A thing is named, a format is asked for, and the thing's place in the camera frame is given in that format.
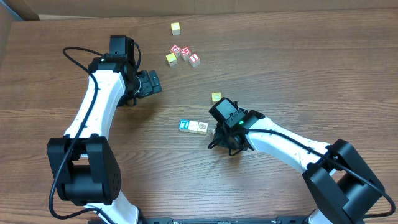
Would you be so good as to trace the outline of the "green letter B block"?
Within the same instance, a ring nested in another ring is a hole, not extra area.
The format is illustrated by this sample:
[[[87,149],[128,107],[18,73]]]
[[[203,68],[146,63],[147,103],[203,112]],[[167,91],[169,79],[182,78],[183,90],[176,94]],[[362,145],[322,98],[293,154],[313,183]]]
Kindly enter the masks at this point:
[[[199,122],[197,132],[200,134],[206,134],[208,130],[208,123]]]

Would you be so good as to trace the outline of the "beige picture wooden block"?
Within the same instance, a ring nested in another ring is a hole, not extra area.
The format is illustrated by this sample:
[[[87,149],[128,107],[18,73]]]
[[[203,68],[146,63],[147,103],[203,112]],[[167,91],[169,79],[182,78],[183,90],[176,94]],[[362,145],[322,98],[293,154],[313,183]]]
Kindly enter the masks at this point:
[[[188,131],[190,133],[197,133],[198,132],[198,125],[199,125],[198,121],[189,121]]]

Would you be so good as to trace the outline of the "yellow top wooden block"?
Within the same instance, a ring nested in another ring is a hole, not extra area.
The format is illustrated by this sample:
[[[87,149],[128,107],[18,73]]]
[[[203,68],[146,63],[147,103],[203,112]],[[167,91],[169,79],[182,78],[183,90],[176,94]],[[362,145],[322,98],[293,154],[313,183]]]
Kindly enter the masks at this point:
[[[211,94],[211,100],[213,104],[219,102],[220,99],[222,99],[221,92],[213,92]]]

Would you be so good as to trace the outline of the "blue edged wooden block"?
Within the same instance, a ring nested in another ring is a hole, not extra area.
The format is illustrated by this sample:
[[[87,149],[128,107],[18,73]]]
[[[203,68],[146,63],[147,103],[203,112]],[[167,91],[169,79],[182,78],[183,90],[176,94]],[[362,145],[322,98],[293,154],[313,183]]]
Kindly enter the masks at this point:
[[[189,120],[181,119],[180,122],[179,122],[179,126],[178,126],[179,130],[180,131],[188,131],[189,130],[189,123],[190,123]]]

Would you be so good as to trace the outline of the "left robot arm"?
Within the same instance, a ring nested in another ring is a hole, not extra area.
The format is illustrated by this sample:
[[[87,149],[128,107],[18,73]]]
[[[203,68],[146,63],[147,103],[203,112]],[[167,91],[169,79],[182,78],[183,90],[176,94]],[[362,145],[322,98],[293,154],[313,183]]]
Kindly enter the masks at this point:
[[[121,170],[108,142],[116,108],[162,91],[155,71],[139,70],[141,51],[125,35],[110,37],[109,52],[95,53],[82,69],[88,88],[61,138],[50,138],[53,174],[49,211],[59,220],[95,212],[103,223],[145,223],[141,210],[121,191]]]

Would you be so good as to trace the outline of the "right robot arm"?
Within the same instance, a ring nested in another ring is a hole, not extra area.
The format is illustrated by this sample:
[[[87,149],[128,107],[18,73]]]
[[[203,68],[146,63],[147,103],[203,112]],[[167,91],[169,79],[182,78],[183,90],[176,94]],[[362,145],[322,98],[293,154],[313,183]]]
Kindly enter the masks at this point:
[[[349,142],[304,138],[228,98],[209,112],[217,122],[209,148],[225,147],[230,156],[248,149],[264,152],[302,175],[317,205],[306,223],[363,223],[372,216],[368,211],[385,188]]]

